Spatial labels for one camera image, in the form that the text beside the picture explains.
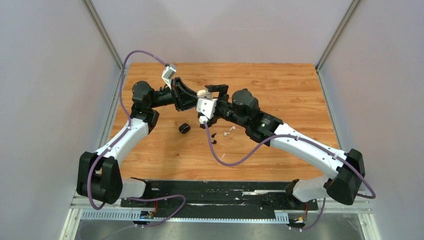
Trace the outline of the white earbud charging case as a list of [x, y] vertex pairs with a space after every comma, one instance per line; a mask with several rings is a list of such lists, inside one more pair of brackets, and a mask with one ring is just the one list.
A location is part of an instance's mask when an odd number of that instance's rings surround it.
[[209, 99], [211, 100], [212, 97], [212, 93], [209, 92], [207, 89], [201, 89], [196, 93], [196, 96], [198, 99]]

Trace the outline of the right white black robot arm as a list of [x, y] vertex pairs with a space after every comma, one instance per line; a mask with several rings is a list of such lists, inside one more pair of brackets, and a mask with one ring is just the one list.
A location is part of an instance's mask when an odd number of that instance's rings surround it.
[[219, 119], [243, 127], [259, 146], [288, 152], [318, 168], [323, 176], [295, 179], [287, 187], [286, 204], [298, 209], [317, 198], [332, 198], [352, 205], [365, 182], [363, 154], [352, 148], [346, 152], [320, 143], [260, 109], [259, 100], [244, 88], [229, 96], [227, 85], [208, 85], [196, 94], [200, 126], [208, 129]]

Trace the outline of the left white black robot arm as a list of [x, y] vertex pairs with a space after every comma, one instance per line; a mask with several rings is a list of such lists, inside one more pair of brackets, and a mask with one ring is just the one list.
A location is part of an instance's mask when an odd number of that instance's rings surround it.
[[160, 114], [156, 108], [173, 105], [177, 111], [186, 111], [197, 104], [197, 93], [187, 87], [180, 77], [166, 87], [153, 89], [146, 81], [132, 87], [131, 112], [122, 129], [95, 152], [84, 152], [78, 165], [77, 187], [79, 195], [87, 197], [95, 210], [114, 204], [119, 199], [134, 198], [140, 206], [149, 206], [153, 193], [147, 181], [139, 178], [122, 178], [120, 166], [131, 150], [148, 136], [157, 125]]

